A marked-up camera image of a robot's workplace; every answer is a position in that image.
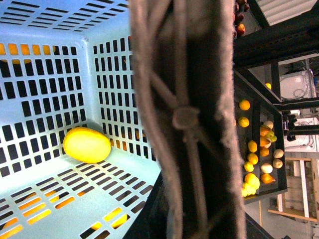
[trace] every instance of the orange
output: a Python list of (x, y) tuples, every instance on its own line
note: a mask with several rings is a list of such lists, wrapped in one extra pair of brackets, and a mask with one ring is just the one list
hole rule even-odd
[(257, 143), (253, 140), (248, 142), (248, 149), (250, 152), (254, 153), (257, 151)]
[(67, 204), (73, 202), (75, 199), (73, 197), (68, 198), (67, 200), (63, 201), (62, 203), (59, 203), (58, 205), (55, 206), (56, 209), (60, 209), (63, 208), (64, 206), (66, 206)]
[(10, 227), (11, 225), (15, 224), (18, 222), (18, 218), (12, 218), (10, 221), (8, 221), (4, 226), (3, 228), (7, 228), (7, 227)]
[(269, 149), (267, 148), (264, 148), (264, 147), (261, 147), (260, 148), (260, 156), (262, 157), (266, 157), (269, 155)]
[(247, 159), (253, 165), (256, 165), (258, 163), (258, 156), (255, 153), (248, 154)]
[(250, 103), (248, 100), (241, 100), (239, 102), (239, 108), (243, 111), (247, 111), (250, 108)]
[(268, 126), (261, 126), (260, 127), (260, 136), (266, 136), (270, 131), (270, 128)]
[(239, 119), (238, 119), (238, 124), (240, 125), (240, 126), (242, 126), (243, 128), (246, 128), (246, 127), (248, 127), (249, 126), (249, 120), (246, 118), (246, 117), (240, 117)]
[(270, 140), (267, 139), (265, 136), (260, 137), (259, 146), (265, 147), (265, 146), (268, 145), (269, 143), (271, 143)]

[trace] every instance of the wooden plank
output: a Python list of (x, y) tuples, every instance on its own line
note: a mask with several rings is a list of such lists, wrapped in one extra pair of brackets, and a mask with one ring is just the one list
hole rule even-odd
[(317, 218), (306, 218), (304, 216), (304, 212), (303, 211), (299, 211), (296, 209), (289, 209), (289, 208), (284, 208), (283, 212), (279, 212), (277, 209), (275, 208), (270, 208), (268, 209), (269, 213), (274, 213), (274, 214), (278, 214), (278, 215), (282, 215), (282, 216), (287, 216), (287, 217), (292, 217), (292, 218), (298, 218), (298, 219), (302, 219), (302, 220), (307, 220), (307, 221), (312, 221), (312, 222), (318, 222)]
[[(285, 201), (285, 206), (286, 208), (290, 208), (290, 209), (297, 209), (297, 210), (300, 210), (300, 211), (303, 211), (304, 210), (304, 204), (302, 201), (292, 201), (292, 200), (288, 200), (288, 201)], [(314, 204), (310, 204), (309, 205), (309, 212), (315, 212), (316, 209), (315, 209), (315, 205)]]
[(301, 177), (301, 169), (300, 169), (300, 162), (301, 161), (294, 161), (294, 176)]
[(305, 217), (308, 218), (309, 209), (308, 209), (308, 196), (307, 196), (307, 185), (306, 185), (306, 171), (305, 171), (305, 162), (303, 160), (300, 160), (300, 171), (301, 171), (301, 184), (303, 189)]
[(283, 194), (277, 195), (277, 207), (279, 212), (283, 211)]
[(313, 177), (313, 184), (314, 184), (314, 197), (315, 197), (315, 207), (316, 207), (316, 216), (319, 222), (319, 176), (318, 176), (318, 160), (312, 159), (311, 160), (312, 166), (312, 177)]
[[(306, 191), (307, 197), (311, 197), (311, 192)], [(288, 188), (288, 192), (285, 193), (286, 200), (304, 201), (304, 193), (301, 188)]]
[(291, 158), (291, 157), (285, 157), (285, 160), (292, 160), (292, 161), (311, 161), (310, 158)]

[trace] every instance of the black metal frame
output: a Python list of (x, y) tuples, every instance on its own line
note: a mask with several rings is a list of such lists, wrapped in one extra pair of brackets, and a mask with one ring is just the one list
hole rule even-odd
[(313, 8), (284, 22), (235, 39), (235, 68), (257, 67), (317, 53), (318, 30), (318, 9)]
[(256, 0), (249, 0), (250, 12), (261, 28), (269, 27), (269, 23)]
[[(272, 104), (272, 102), (265, 97), (258, 89), (251, 84), (250, 81), (245, 79), (239, 72), (234, 72), (234, 85), (236, 88), (240, 88), (245, 91), (250, 97), (254, 99), (253, 102), (253, 120), (252, 120), (252, 139), (259, 145), (260, 141), (260, 112), (261, 107), (266, 109), (270, 114), (274, 116), (274, 127), (275, 134), (277, 135), (276, 148), (284, 148), (284, 131), (283, 131), (283, 120), (282, 113)], [(245, 198), (245, 204), (259, 201), (264, 198), (269, 198), (270, 196), (276, 196), (278, 194), (284, 193), (287, 191), (287, 179), (285, 172), (285, 157), (282, 158), (283, 167), (277, 170), (278, 173), (278, 188), (273, 190), (267, 190), (263, 192), (258, 192), (254, 196)]]

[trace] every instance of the cable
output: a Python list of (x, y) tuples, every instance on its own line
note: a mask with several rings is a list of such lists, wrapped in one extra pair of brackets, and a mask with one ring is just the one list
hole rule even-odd
[[(317, 100), (316, 101), (303, 101), (303, 103), (314, 103), (314, 102), (317, 102)], [(275, 105), (275, 106), (289, 106), (289, 105), (295, 105), (295, 104), (300, 104), (300, 102), (292, 102), (292, 103), (286, 103), (286, 104), (274, 103), (273, 105)]]
[[(296, 89), (295, 91), (294, 91), (294, 97), (292, 97), (292, 98), (285, 98), (285, 97), (282, 97), (282, 99), (283, 100), (298, 100), (298, 99), (301, 99), (301, 98), (303, 98), (305, 95), (306, 95), (306, 93), (308, 92), (308, 90), (309, 90), (309, 87), (308, 87), (308, 83), (307, 83), (307, 81), (305, 81), (305, 88), (302, 90), (302, 89)], [(301, 94), (300, 95), (296, 95), (296, 92), (297, 91), (301, 91)]]

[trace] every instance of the yellow fruit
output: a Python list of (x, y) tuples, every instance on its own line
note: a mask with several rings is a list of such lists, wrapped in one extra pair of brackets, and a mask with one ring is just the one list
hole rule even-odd
[(22, 55), (30, 55), (29, 46), (26, 44), (21, 44)]
[(269, 149), (265, 148), (265, 147), (261, 147), (260, 148), (260, 156), (262, 157), (266, 157), (269, 155)]
[(277, 141), (277, 136), (274, 135), (274, 137), (270, 138), (271, 143), (276, 142)]
[(242, 100), (239, 102), (239, 108), (243, 111), (247, 111), (250, 108), (250, 103), (248, 100)]
[(238, 124), (242, 126), (243, 128), (246, 128), (249, 125), (249, 120), (246, 117), (240, 117), (238, 119)]
[(62, 203), (59, 203), (55, 206), (56, 209), (63, 208), (64, 206), (68, 205), (69, 203), (73, 202), (75, 199), (73, 197), (68, 198), (67, 200), (63, 201)]
[(111, 152), (110, 140), (106, 136), (85, 127), (70, 130), (63, 147), (67, 155), (85, 163), (101, 162)]
[(254, 171), (254, 165), (251, 162), (245, 162), (244, 168), (247, 172)]
[(273, 167), (279, 169), (282, 166), (283, 166), (283, 162), (280, 159), (275, 158), (273, 161)]
[(271, 90), (271, 84), (270, 83), (266, 83), (266, 86), (269, 88), (269, 90)]
[(270, 184), (270, 183), (274, 183), (276, 180), (268, 173), (265, 173), (265, 174), (261, 175), (261, 181), (264, 184)]
[(284, 156), (284, 152), (281, 149), (276, 149), (274, 152), (274, 158), (282, 158)]
[(97, 222), (97, 223), (94, 224), (91, 228), (92, 228), (93, 230), (97, 230), (97, 229), (101, 228), (101, 226), (102, 226), (102, 224), (101, 224), (100, 222)]
[(114, 229), (118, 228), (119, 226), (121, 226), (122, 224), (124, 224), (126, 221), (128, 220), (128, 215), (124, 214), (123, 216), (121, 216), (118, 220), (116, 220), (113, 224), (112, 227)]
[(7, 228), (7, 227), (10, 227), (11, 225), (15, 224), (18, 222), (18, 218), (12, 218), (10, 221), (8, 221), (4, 226), (3, 226), (3, 229), (4, 228)]
[(256, 190), (252, 187), (252, 185), (250, 185), (248, 183), (243, 184), (243, 190), (246, 191), (247, 196), (254, 195), (256, 193)]
[(258, 163), (258, 156), (255, 153), (249, 153), (247, 156), (247, 160), (253, 165), (256, 165)]
[(259, 189), (259, 187), (260, 187), (259, 178), (254, 177), (254, 178), (251, 180), (250, 186), (251, 186), (253, 189), (255, 189), (255, 190)]
[(260, 137), (259, 146), (265, 147), (265, 146), (268, 145), (269, 143), (271, 143), (271, 142), (270, 142), (269, 139), (267, 139), (265, 136), (261, 136), (261, 137)]
[[(53, 190), (53, 191), (51, 191), (51, 192), (48, 192), (48, 193), (46, 193), (46, 194), (44, 194), (46, 197), (50, 197), (51, 195), (53, 195), (53, 194), (55, 194), (56, 192)], [(54, 198), (51, 198), (50, 199), (50, 202), (51, 203), (54, 203), (54, 202), (56, 202), (56, 201), (58, 201), (59, 200), (59, 196), (56, 196), (56, 197), (54, 197)]]
[(270, 128), (268, 126), (262, 125), (260, 127), (260, 136), (266, 136), (270, 132)]
[(255, 175), (255, 174), (253, 174), (253, 173), (248, 173), (248, 174), (245, 176), (245, 183), (251, 184), (254, 178), (256, 178), (256, 175)]
[(275, 133), (273, 131), (269, 131), (267, 134), (266, 134), (266, 138), (268, 139), (271, 139), (272, 137), (275, 136)]
[(250, 187), (248, 183), (243, 183), (243, 189), (250, 189)]
[(247, 192), (246, 189), (243, 188), (243, 189), (241, 190), (241, 196), (242, 196), (243, 198), (245, 198), (245, 197), (248, 196), (248, 192)]
[(257, 151), (257, 143), (253, 140), (248, 142), (248, 149), (250, 152), (254, 153)]

